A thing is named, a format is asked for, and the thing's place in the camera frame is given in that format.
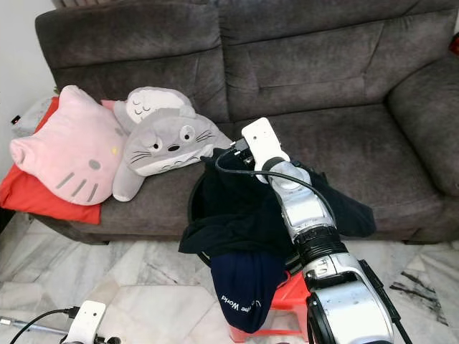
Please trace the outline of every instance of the sofa backrest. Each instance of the sofa backrest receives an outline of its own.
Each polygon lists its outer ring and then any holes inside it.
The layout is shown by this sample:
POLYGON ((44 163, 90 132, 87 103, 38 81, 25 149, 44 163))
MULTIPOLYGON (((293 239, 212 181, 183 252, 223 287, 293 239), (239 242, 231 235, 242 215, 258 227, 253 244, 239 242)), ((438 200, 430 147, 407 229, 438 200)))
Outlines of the sofa backrest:
POLYGON ((198 113, 228 122, 217 9, 179 2, 120 1, 37 17, 58 88, 76 84, 96 100, 124 100, 143 86, 174 88, 198 113))
POLYGON ((232 120, 381 102, 447 53, 458 0, 219 0, 232 120))

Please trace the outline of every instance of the pillow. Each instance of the pillow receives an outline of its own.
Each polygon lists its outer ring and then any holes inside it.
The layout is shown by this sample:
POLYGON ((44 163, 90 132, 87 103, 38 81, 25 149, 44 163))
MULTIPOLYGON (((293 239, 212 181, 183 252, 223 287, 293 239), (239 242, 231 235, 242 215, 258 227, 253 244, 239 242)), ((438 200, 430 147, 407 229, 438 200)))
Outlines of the pillow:
POLYGON ((54 195, 92 205, 112 194, 126 135, 112 112, 77 86, 66 86, 59 108, 33 136, 10 143, 15 164, 54 195))
POLYGON ((142 119, 161 108, 179 109, 186 107, 193 111, 189 99, 177 90, 160 87, 140 87, 129 93, 123 101, 101 100, 106 108, 113 111, 124 131, 129 135, 142 119))
MULTIPOLYGON (((57 110, 59 98, 53 97, 46 115, 35 133, 57 110)), ((0 206, 5 209, 51 216, 55 219, 100 223, 100 204, 79 206, 60 199, 49 191, 36 177, 13 165, 0 184, 0 206)))
POLYGON ((113 182, 113 197, 130 201, 153 174, 199 162, 231 140, 192 107, 161 108, 146 116, 129 135, 113 182))

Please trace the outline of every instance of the cable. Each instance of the cable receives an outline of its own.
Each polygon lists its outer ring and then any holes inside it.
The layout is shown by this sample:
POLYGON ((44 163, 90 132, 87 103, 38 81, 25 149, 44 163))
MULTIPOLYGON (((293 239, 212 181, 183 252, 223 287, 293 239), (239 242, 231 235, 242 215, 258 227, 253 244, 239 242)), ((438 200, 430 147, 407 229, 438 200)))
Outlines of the cable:
POLYGON ((330 206, 330 203, 325 199, 325 197, 322 195, 322 193, 320 193, 317 189, 315 189, 314 187, 312 187, 311 185, 309 185, 308 183, 306 183, 305 181, 302 181, 298 178, 295 178, 295 177, 292 177, 292 176, 289 176, 288 174, 284 174, 284 173, 278 173, 278 172, 271 172, 271 171, 244 171, 244 170, 230 170, 230 169, 227 169, 227 168, 223 168, 220 166, 219 162, 220 162, 220 159, 227 156, 228 154, 230 154, 233 150, 226 150, 225 152, 223 152, 221 154, 221 156, 219 156, 216 161, 215 161, 215 168, 218 170, 218 171, 221 171, 221 172, 224 172, 224 173, 232 173, 232 174, 244 174, 246 176, 256 176, 256 175, 261 175, 261 176, 273 176, 273 177, 280 177, 280 178, 284 178, 284 179, 287 179, 289 181, 293 181, 295 183, 298 183, 300 184, 301 186, 304 186, 305 188, 308 188, 309 190, 311 190, 312 192, 314 192, 314 194, 319 197, 319 199, 323 202, 323 204, 325 204, 325 207, 327 208, 328 212, 330 213, 330 216, 331 218, 333 219, 333 222, 334 224, 336 225, 336 217, 335 217, 335 213, 333 212, 333 209, 331 208, 330 206))
POLYGON ((35 319, 33 319, 32 321, 30 321, 27 325, 25 325, 13 338, 13 340, 11 342, 9 342, 9 344, 14 344, 17 340, 17 338, 19 338, 19 336, 26 332, 27 329, 32 326, 34 323, 36 323, 38 320, 42 319, 43 317, 46 317, 48 315, 51 315, 51 314, 55 314, 55 313, 64 313, 64 314, 69 314, 69 312, 72 310, 72 308, 67 308, 65 310, 51 310, 49 312, 46 312, 46 313, 43 313, 42 315, 39 315, 38 317, 36 317, 35 319))

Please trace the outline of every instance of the gray plush toy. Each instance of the gray plush toy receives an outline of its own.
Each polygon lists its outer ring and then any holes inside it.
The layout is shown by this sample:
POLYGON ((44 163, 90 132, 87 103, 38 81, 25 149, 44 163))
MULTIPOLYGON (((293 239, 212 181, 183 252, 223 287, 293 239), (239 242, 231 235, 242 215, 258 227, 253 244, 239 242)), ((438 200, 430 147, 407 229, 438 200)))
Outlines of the gray plush toy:
POLYGON ((139 124, 142 119, 161 108, 180 109, 185 107, 193 111, 189 99, 177 90, 160 87, 140 87, 129 93, 128 99, 113 104, 113 113, 123 126, 126 134, 139 124))
POLYGON ((145 177, 196 163, 230 143, 211 120, 190 106, 158 109, 132 130, 113 182, 113 196, 130 201, 145 177))

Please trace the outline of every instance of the sofa armrest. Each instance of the sofa armrest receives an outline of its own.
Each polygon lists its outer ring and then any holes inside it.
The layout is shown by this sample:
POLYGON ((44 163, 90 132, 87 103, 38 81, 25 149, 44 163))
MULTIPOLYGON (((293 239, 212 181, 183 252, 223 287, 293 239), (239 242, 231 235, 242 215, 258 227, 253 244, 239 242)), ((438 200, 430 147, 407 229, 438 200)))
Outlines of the sofa armrest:
POLYGON ((449 54, 410 75, 388 105, 435 185, 459 196, 459 57, 449 54))

